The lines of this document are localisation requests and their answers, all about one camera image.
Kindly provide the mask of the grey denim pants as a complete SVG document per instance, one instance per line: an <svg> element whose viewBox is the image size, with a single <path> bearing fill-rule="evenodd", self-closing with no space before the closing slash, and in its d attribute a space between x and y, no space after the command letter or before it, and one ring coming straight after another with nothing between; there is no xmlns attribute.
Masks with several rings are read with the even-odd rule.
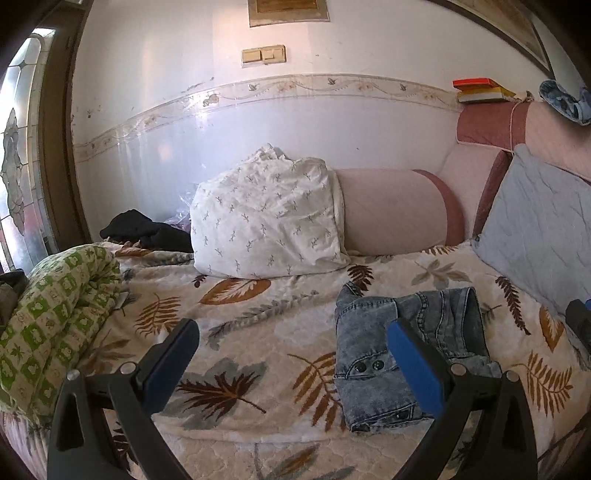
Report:
<svg viewBox="0 0 591 480"><path fill-rule="evenodd" d="M335 388L346 426L377 432L438 417L454 364L498 378L474 288L366 296L353 283L335 301Z"/></svg>

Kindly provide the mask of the black clothing pile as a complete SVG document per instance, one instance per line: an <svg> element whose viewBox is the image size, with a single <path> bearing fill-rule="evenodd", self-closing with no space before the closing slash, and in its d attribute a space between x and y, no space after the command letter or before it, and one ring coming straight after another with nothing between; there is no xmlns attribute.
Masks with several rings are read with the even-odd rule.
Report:
<svg viewBox="0 0 591 480"><path fill-rule="evenodd" d="M116 215L99 235L114 243L138 243L143 249L192 253L190 234L163 222L154 222L132 209Z"/></svg>

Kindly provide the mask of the light blue quilted pillow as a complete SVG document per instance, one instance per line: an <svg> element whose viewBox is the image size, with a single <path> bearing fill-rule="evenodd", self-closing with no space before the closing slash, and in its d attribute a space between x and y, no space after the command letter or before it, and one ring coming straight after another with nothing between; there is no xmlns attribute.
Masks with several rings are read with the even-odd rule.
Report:
<svg viewBox="0 0 591 480"><path fill-rule="evenodd" d="M516 146L473 249L564 316L571 301L590 298L590 184Z"/></svg>

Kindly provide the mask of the green patterned rolled quilt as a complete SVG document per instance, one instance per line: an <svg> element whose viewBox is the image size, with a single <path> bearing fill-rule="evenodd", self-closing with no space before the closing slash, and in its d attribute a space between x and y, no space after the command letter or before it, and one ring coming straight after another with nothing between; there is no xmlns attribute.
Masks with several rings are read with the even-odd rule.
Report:
<svg viewBox="0 0 591 480"><path fill-rule="evenodd" d="M119 263L101 246L76 246L37 264L1 329L1 409L49 423L66 373L93 342L120 292Z"/></svg>

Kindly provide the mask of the leaf pattern fleece blanket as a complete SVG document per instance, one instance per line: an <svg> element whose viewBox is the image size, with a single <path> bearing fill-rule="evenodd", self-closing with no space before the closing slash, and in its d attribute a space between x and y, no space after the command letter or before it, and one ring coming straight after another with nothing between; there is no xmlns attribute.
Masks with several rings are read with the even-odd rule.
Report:
<svg viewBox="0 0 591 480"><path fill-rule="evenodd" d="M201 341L154 421L195 479L390 479L428 429L353 433L335 390L335 300L346 283L401 297L472 287L491 356L515 371L535 426L539 475L558 475L586 438L590 364L562 320L483 263L469 243L356 257L322 275L205 276L183 253L108 244L125 295L79 361L85 374L140 359L184 318Z"/></svg>

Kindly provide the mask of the pink padded headboard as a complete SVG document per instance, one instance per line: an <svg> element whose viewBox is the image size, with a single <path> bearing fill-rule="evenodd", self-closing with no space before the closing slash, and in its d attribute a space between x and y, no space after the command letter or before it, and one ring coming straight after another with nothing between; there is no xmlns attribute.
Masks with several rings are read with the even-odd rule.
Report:
<svg viewBox="0 0 591 480"><path fill-rule="evenodd" d="M537 158L590 180L590 128L544 102L469 105L461 112L452 147L438 176L462 207L465 237L483 230L513 158L524 144Z"/></svg>

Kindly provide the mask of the blue patterned cloth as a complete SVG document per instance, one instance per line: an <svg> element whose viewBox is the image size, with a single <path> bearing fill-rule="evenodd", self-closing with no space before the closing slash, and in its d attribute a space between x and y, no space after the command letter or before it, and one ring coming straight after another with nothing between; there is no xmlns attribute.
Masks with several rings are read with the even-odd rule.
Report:
<svg viewBox="0 0 591 480"><path fill-rule="evenodd" d="M568 120L588 126L591 118L590 90L582 87L579 98L573 97L555 80L545 80L539 87L541 98Z"/></svg>

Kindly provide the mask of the pink cylindrical bolster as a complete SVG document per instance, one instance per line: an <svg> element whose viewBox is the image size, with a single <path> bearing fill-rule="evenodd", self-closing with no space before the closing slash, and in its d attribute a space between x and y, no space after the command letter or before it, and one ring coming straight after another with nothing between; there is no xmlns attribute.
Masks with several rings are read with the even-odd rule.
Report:
<svg viewBox="0 0 591 480"><path fill-rule="evenodd" d="M399 255L466 239L465 218L452 189L425 170L342 169L346 250Z"/></svg>

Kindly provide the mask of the red and yellow books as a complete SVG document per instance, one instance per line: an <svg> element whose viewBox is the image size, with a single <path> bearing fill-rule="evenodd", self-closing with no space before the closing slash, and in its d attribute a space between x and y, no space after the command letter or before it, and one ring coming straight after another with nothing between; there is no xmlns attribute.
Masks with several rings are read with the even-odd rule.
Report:
<svg viewBox="0 0 591 480"><path fill-rule="evenodd" d="M476 77L453 81L460 103L514 101L516 94L491 78Z"/></svg>

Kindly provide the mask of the white patterned pillow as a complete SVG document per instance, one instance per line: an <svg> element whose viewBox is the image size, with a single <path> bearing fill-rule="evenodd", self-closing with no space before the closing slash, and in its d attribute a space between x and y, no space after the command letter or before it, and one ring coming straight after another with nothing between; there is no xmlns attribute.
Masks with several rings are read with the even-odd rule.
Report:
<svg viewBox="0 0 591 480"><path fill-rule="evenodd" d="M189 214L194 267L202 274L263 279L349 264L341 185L322 159L291 160L263 145L200 183Z"/></svg>

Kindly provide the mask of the stained glass window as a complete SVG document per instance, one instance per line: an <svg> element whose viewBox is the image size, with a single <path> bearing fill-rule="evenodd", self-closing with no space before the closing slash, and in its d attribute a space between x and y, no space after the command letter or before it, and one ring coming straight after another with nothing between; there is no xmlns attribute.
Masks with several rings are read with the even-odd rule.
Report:
<svg viewBox="0 0 591 480"><path fill-rule="evenodd" d="M37 28L1 79L1 269L31 272L57 251L44 199L39 113L55 31Z"/></svg>

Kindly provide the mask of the beige wall switch panel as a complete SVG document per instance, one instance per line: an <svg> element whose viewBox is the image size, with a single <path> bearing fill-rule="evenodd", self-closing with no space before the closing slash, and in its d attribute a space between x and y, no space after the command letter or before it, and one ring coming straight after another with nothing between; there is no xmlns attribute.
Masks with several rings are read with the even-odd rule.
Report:
<svg viewBox="0 0 591 480"><path fill-rule="evenodd" d="M242 64L262 63L264 65L286 63L287 49L284 45L273 45L242 50Z"/></svg>

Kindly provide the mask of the framed wall picture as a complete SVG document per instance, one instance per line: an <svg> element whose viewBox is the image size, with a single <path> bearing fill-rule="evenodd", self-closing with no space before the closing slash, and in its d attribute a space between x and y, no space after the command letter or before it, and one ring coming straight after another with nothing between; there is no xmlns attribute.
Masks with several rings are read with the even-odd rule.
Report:
<svg viewBox="0 0 591 480"><path fill-rule="evenodd" d="M325 0L249 0L249 27L297 22L328 22Z"/></svg>

